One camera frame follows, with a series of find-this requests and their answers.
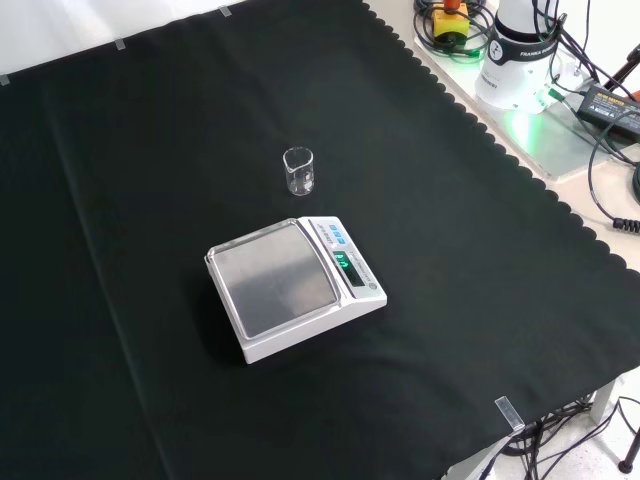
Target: tape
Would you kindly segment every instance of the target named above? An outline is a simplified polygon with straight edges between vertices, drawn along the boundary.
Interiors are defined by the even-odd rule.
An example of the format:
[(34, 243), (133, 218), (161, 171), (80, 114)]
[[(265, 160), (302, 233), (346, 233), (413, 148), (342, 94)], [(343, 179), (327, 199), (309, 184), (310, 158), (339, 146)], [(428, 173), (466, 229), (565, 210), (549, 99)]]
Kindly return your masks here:
[(513, 408), (513, 405), (511, 405), (511, 402), (507, 397), (500, 397), (495, 402), (498, 410), (500, 410), (500, 413), (502, 413), (507, 422), (509, 422), (514, 433), (519, 432), (524, 428), (522, 418), (518, 415), (518, 412)]

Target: digital scale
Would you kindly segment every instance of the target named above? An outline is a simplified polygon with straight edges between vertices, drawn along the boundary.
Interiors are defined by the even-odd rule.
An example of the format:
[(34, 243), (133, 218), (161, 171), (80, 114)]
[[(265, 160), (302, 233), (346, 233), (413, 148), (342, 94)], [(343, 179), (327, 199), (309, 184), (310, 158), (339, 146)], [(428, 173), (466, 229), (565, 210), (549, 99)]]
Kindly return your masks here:
[(205, 257), (247, 363), (387, 304), (336, 217), (289, 219)]

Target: metal plate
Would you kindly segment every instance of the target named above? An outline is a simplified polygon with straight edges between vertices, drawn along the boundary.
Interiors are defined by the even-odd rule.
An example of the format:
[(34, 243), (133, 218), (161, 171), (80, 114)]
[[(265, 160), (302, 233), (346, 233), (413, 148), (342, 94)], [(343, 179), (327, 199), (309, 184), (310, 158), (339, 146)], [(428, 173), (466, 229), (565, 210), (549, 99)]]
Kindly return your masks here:
[[(493, 107), (476, 95), (475, 83), (482, 70), (480, 60), (459, 60), (424, 48), (422, 50), (431, 59), (428, 66), (433, 73), (440, 78), (448, 79), (455, 88), (455, 93), (481, 115), (481, 121), (503, 133), (509, 146), (520, 158), (528, 160), (529, 165), (540, 176), (562, 182), (586, 170), (595, 142), (564, 105), (553, 103), (555, 100), (545, 93), (543, 97), (553, 104), (542, 113), (533, 114)], [(562, 57), (563, 54), (560, 52), (557, 58)], [(562, 74), (564, 70), (566, 69), (557, 67), (558, 73)], [(574, 85), (576, 80), (564, 74), (560, 77), (560, 84), (568, 88), (577, 88), (583, 77), (579, 77), (579, 80), (580, 82)], [(582, 97), (570, 94), (567, 96), (567, 102), (577, 109)], [(609, 155), (601, 149), (596, 153), (595, 164), (607, 158)]]
[(327, 266), (295, 220), (214, 250), (219, 280), (246, 338), (338, 302)]

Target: electrical cord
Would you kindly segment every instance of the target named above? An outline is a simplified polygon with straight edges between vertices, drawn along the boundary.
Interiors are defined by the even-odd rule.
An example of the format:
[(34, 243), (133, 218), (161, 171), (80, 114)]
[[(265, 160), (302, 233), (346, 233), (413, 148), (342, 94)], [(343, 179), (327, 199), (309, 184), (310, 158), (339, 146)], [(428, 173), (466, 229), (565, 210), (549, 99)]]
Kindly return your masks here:
[[(418, 10), (428, 8), (430, 5), (434, 3), (442, 3), (442, 2), (438, 0), (414, 0), (413, 8), (417, 12)], [(474, 5), (470, 6), (469, 3), (467, 3), (467, 11), (469, 12), (469, 16), (471, 17), (475, 17), (476, 15), (478, 15), (480, 11), (482, 11), (482, 7), (485, 7), (487, 5), (487, 0), (476, 0), (473, 3), (477, 3), (481, 5), (481, 7), (477, 7)]]
[(558, 53), (558, 46), (556, 45), (556, 47), (553, 49), (553, 53), (551, 54), (551, 60), (549, 61), (549, 78), (551, 78), (551, 83), (557, 87), (560, 87), (565, 92), (576, 93), (578, 95), (582, 94), (582, 92), (579, 92), (577, 90), (571, 90), (570, 88), (560, 85), (560, 83), (558, 82), (558, 79), (560, 78), (560, 74), (558, 75), (553, 74), (553, 62), (556, 60), (557, 53)]
[[(629, 220), (629, 219), (624, 219), (624, 218), (616, 218), (613, 217), (613, 215), (611, 215), (609, 212), (607, 212), (607, 210), (605, 210), (605, 208), (600, 204), (600, 202), (598, 201), (598, 197), (596, 196), (596, 192), (593, 189), (593, 161), (595, 159), (596, 156), (596, 152), (598, 151), (598, 147), (600, 147), (600, 145), (602, 145), (602, 142), (604, 140), (604, 138), (607, 136), (607, 134), (609, 133), (609, 131), (623, 118), (628, 117), (629, 115), (636, 115), (638, 117), (640, 117), (640, 114), (638, 114), (636, 111), (634, 110), (627, 110), (623, 113), (621, 113), (620, 115), (618, 115), (616, 118), (614, 118), (609, 125), (607, 125), (607, 127), (602, 131), (602, 133), (600, 134), (600, 136), (598, 136), (598, 138), (596, 139), (596, 144), (593, 147), (593, 151), (591, 152), (591, 157), (589, 158), (589, 167), (587, 169), (587, 180), (589, 182), (589, 191), (591, 192), (591, 198), (593, 198), (593, 201), (595, 202), (596, 206), (598, 207), (598, 209), (610, 220), (613, 221), (613, 228), (617, 229), (617, 230), (623, 230), (626, 232), (630, 232), (630, 233), (640, 233), (640, 220)], [(640, 167), (636, 167), (636, 173), (634, 175), (634, 181), (636, 176), (638, 175), (638, 168)]]
[(549, 23), (549, 7), (551, 6), (551, 0), (547, 0), (547, 3), (544, 7), (544, 24), (547, 27), (547, 30), (553, 30), (556, 28), (557, 18), (558, 18), (558, 6), (560, 5), (560, 1), (556, 1), (555, 12), (553, 13), (553, 25)]
[[(585, 132), (587, 132), (591, 136), (591, 138), (593, 138), (595, 141), (598, 141), (598, 137), (595, 135), (595, 133), (593, 133), (589, 128), (589, 126), (587, 125), (587, 123), (578, 116), (578, 112), (576, 112), (575, 108), (573, 108), (571, 104), (567, 102), (566, 98), (563, 95), (560, 95), (558, 92), (556, 92), (553, 89), (549, 91), (549, 95), (555, 98), (556, 100), (558, 100), (559, 102), (561, 102), (562, 105), (564, 105), (567, 109), (569, 109), (569, 111), (573, 114), (573, 116), (576, 117), (576, 120), (580, 122), (580, 125), (582, 125), (582, 128), (585, 130)], [(634, 167), (638, 165), (637, 162), (634, 162), (629, 157), (627, 157), (624, 153), (622, 153), (620, 149), (613, 144), (611, 138), (608, 135), (605, 138), (605, 140), (607, 143), (603, 144), (602, 147), (607, 153), (612, 155), (617, 160), (620, 160), (621, 162), (627, 163)]]
[[(532, 425), (528, 425), (527, 427), (529, 427), (529, 432), (525, 435), (526, 438), (524, 439), (520, 438), (524, 434), (524, 432), (522, 432), (520, 435), (513, 437), (507, 443), (507, 445), (505, 445), (505, 447), (503, 447), (491, 459), (491, 461), (489, 462), (485, 470), (482, 472), (479, 480), (487, 479), (487, 477), (489, 476), (489, 473), (491, 472), (491, 470), (495, 465), (497, 458), (501, 454), (507, 455), (508, 454), (507, 452), (509, 452), (510, 448), (514, 451), (522, 452), (517, 456), (520, 456), (523, 466), (525, 468), (525, 480), (546, 480), (546, 478), (549, 476), (551, 471), (558, 465), (558, 463), (560, 463), (560, 461), (566, 455), (568, 455), (570, 452), (578, 448), (580, 445), (584, 444), (585, 442), (591, 440), (592, 438), (595, 438), (596, 436), (604, 432), (606, 428), (611, 424), (611, 421), (614, 415), (618, 411), (620, 412), (620, 415), (624, 420), (625, 424), (629, 428), (629, 431), (634, 435), (636, 434), (636, 431), (633, 429), (633, 427), (631, 426), (630, 422), (628, 421), (626, 415), (622, 410), (621, 401), (622, 400), (630, 401), (638, 405), (640, 405), (640, 401), (635, 400), (633, 398), (621, 396), (618, 398), (615, 404), (615, 407), (613, 411), (609, 414), (609, 416), (604, 421), (602, 421), (599, 425), (597, 425), (595, 428), (591, 429), (586, 435), (580, 438), (577, 442), (575, 442), (573, 445), (571, 445), (570, 447), (564, 450), (561, 450), (557, 453), (554, 453), (553, 455), (549, 455), (545, 458), (538, 460), (540, 448), (548, 444), (557, 435), (560, 429), (562, 429), (567, 423), (569, 423), (569, 421), (571, 421), (575, 416), (579, 415), (580, 413), (585, 413), (591, 410), (591, 406), (593, 405), (593, 403), (591, 403), (590, 400), (591, 400), (591, 396), (580, 398), (576, 400), (573, 404), (570, 404), (562, 409), (556, 410), (554, 413), (550, 415), (547, 415), (541, 421), (535, 422)], [(548, 438), (543, 440), (543, 435), (545, 434), (545, 432), (547, 432), (550, 429), (549, 425), (552, 425), (552, 424), (556, 424), (558, 425), (558, 427), (549, 435)], [(538, 471), (539, 465), (549, 460), (552, 460), (554, 458), (555, 458), (555, 461), (546, 470), (544, 475), (540, 476), (540, 473)]]
[[(418, 39), (429, 50), (445, 53), (447, 55), (462, 55), (468, 57), (479, 57), (482, 50), (484, 50), (487, 45), (491, 42), (492, 28), (495, 22), (495, 18), (491, 10), (489, 10), (486, 6), (486, 0), (479, 0), (475, 2), (466, 2), (469, 14), (461, 12), (459, 10), (455, 11), (447, 11), (444, 8), (443, 2), (428, 2), (425, 0), (416, 0), (414, 7), (416, 9), (415, 15), (413, 17), (413, 29), (418, 36)], [(442, 42), (436, 40), (436, 38), (429, 33), (429, 29), (427, 28), (428, 22), (432, 21), (431, 16), (434, 11), (446, 11), (447, 13), (455, 13), (460, 15), (461, 17), (469, 20), (469, 23), (475, 27), (478, 32), (474, 35), (467, 38), (468, 40), (472, 40), (479, 36), (485, 37), (485, 42), (477, 48), (461, 48), (455, 42)], [(484, 21), (484, 24), (479, 23), (473, 17), (479, 17)], [(422, 18), (422, 33), (418, 27), (419, 19)]]
[(633, 194), (635, 195), (638, 203), (640, 203), (640, 166), (636, 167), (631, 185), (633, 187)]
[[(542, 12), (538, 6), (538, 0), (531, 0), (532, 5), (533, 5), (533, 24), (536, 30), (536, 35), (538, 35), (538, 38), (543, 41), (545, 40), (545, 35), (542, 34), (542, 32), (540, 31), (540, 26), (538, 23), (538, 16), (542, 15), (545, 19), (545, 22), (548, 21), (547, 19), (547, 14), (545, 14), (545, 12)], [(546, 7), (545, 7), (545, 11), (548, 12), (549, 10), (549, 3), (550, 0), (547, 0), (546, 3)], [(591, 16), (591, 4), (590, 4), (590, 0), (587, 4), (587, 25), (590, 23), (590, 16)], [(589, 40), (589, 28), (587, 27), (587, 37), (585, 39), (585, 43), (584, 43), (584, 47), (580, 46), (578, 44), (578, 42), (564, 29), (564, 22), (559, 22), (558, 18), (557, 18), (557, 13), (555, 13), (555, 18), (554, 20), (554, 31), (547, 33), (547, 37), (549, 35), (555, 34), (556, 30), (559, 30), (557, 32), (557, 34), (559, 35), (558, 37), (558, 41), (559, 43), (565, 47), (565, 49), (571, 54), (573, 55), (577, 60), (580, 61), (580, 66), (584, 65), (584, 67), (589, 71), (589, 73), (591, 74), (591, 77), (596, 81), (596, 82), (600, 82), (600, 79), (598, 77), (598, 73), (600, 72), (602, 73), (605, 77), (607, 77), (610, 81), (610, 83), (612, 83), (613, 85), (615, 85), (617, 88), (622, 89), (630, 98), (635, 100), (635, 97), (633, 96), (633, 94), (627, 90), (627, 88), (625, 88), (619, 81), (617, 81), (615, 78), (613, 78), (611, 75), (609, 75), (607, 72), (605, 72), (602, 68), (600, 68), (598, 65), (596, 65), (587, 55), (587, 53), (585, 52), (585, 48), (586, 45), (588, 43)], [(551, 76), (552, 82), (554, 80), (557, 81), (557, 78), (554, 79), (554, 76), (552, 74)]]

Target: black tablecloth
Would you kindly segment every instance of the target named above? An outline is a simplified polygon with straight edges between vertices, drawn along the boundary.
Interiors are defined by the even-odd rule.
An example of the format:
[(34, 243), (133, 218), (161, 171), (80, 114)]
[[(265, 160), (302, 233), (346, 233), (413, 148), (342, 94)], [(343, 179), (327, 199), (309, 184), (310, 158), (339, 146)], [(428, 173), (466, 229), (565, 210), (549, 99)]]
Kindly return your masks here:
[[(0, 90), (0, 473), (432, 478), (640, 363), (638, 275), (366, 5), (231, 11)], [(203, 256), (302, 215), (389, 304), (247, 367)]]

